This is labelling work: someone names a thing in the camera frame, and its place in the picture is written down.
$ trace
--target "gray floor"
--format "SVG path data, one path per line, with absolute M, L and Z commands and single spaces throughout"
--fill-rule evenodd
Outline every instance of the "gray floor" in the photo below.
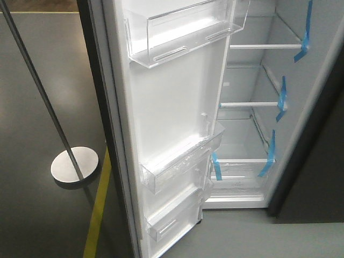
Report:
M 13 14 L 73 146 L 105 138 L 78 14 Z M 65 190 L 50 174 L 64 150 L 12 35 L 0 15 L 0 257 L 82 257 L 98 179 Z M 126 252 L 111 178 L 97 257 Z
M 344 223 L 274 224 L 265 210 L 206 211 L 163 258 L 340 258 Z

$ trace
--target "clear plastic bin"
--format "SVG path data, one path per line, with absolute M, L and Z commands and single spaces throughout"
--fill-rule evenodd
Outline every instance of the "clear plastic bin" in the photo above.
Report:
M 265 161 L 259 162 L 257 160 L 251 162 L 221 162 L 222 181 L 216 181 L 215 172 L 212 173 L 211 179 L 216 181 L 216 189 L 261 188 L 265 178 L 257 175 L 265 164 Z
M 147 17 L 125 10 L 130 58 L 151 68 L 243 29 L 250 0 L 208 0 Z
M 141 181 L 152 193 L 156 194 L 169 185 L 174 178 L 191 171 L 201 160 L 210 156 L 221 143 L 223 126 L 217 121 L 204 118 L 204 125 L 198 133 L 197 142 L 191 142 L 181 148 L 180 154 L 163 160 L 141 164 Z M 215 123 L 213 133 L 211 125 Z
M 204 191 L 201 188 L 192 187 L 181 193 L 174 200 L 163 207 L 160 212 L 147 219 L 147 233 L 156 242 L 161 241 L 171 232 L 177 230 L 185 221 L 197 222 L 197 207 L 204 202 Z

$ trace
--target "yellow floor line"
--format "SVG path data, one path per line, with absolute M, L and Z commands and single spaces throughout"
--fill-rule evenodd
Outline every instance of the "yellow floor line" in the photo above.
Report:
M 101 178 L 99 180 L 96 200 L 93 206 L 90 228 L 88 230 L 83 258 L 95 258 L 99 232 L 101 230 L 106 193 L 110 180 L 111 163 L 109 151 L 106 149 Z

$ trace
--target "clear plastic door bin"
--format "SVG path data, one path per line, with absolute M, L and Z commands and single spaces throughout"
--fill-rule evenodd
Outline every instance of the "clear plastic door bin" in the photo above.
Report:
M 242 30 L 250 0 L 208 0 L 148 17 L 125 10 L 130 58 L 151 68 Z

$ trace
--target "door shelf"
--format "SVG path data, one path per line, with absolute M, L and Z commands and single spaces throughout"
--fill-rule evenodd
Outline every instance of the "door shelf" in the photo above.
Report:
M 152 68 L 242 30 L 249 3 L 208 0 L 154 16 L 126 10 L 130 59 Z
M 181 227 L 198 222 L 198 211 L 211 194 L 213 183 L 207 179 L 205 190 L 192 186 L 154 213 L 147 220 L 147 233 L 155 242 L 173 236 Z
M 215 123 L 214 133 L 210 134 Z M 204 125 L 197 135 L 188 138 L 183 146 L 169 156 L 141 164 L 141 181 L 152 193 L 157 194 L 173 179 L 194 169 L 194 166 L 207 159 L 221 143 L 224 128 L 217 121 L 205 118 Z

